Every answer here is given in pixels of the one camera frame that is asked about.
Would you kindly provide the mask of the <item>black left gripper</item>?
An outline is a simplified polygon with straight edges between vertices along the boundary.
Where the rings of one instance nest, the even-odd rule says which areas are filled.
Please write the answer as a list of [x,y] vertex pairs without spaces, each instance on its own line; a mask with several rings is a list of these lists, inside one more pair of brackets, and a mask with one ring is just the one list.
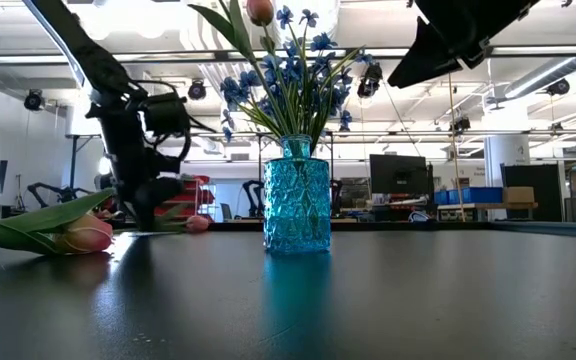
[[161,175],[177,173],[182,156],[166,156],[157,150],[161,141],[182,135],[182,99],[106,97],[98,105],[98,120],[111,161],[118,209],[135,219],[140,231],[153,231],[155,209],[184,189],[180,180]]

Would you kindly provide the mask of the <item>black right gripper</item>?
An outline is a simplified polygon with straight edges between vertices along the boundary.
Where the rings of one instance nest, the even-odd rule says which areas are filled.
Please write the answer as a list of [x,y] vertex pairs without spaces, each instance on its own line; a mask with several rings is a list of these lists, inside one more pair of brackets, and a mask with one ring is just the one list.
[[405,88],[478,66],[489,54],[491,39],[526,17],[539,0],[417,0],[415,41],[388,78]]

